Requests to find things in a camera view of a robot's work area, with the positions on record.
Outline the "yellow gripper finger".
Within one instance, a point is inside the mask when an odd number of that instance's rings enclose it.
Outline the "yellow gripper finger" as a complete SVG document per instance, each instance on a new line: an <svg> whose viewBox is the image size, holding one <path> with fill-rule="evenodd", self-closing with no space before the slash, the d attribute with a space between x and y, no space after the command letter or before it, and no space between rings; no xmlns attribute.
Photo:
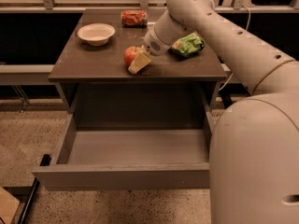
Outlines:
<svg viewBox="0 0 299 224"><path fill-rule="evenodd" d="M151 57L146 51L139 51L128 67L131 74L137 74L151 62Z"/></svg>

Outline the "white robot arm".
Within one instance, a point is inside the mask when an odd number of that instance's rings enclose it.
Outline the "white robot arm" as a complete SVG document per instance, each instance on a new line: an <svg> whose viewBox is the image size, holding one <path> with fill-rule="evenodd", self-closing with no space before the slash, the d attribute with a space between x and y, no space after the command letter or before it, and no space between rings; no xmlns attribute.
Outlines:
<svg viewBox="0 0 299 224"><path fill-rule="evenodd" d="M217 14L211 0L166 4L146 51L162 55L196 31L250 94L212 132L211 224L299 224L299 62Z"/></svg>

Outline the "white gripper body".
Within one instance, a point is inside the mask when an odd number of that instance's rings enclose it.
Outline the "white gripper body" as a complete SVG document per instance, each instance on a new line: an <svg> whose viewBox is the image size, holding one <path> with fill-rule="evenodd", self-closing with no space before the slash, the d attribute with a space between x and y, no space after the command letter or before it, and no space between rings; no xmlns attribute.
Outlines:
<svg viewBox="0 0 299 224"><path fill-rule="evenodd" d="M154 56L161 56L170 48L167 37L155 26L147 31L144 37L144 46Z"/></svg>

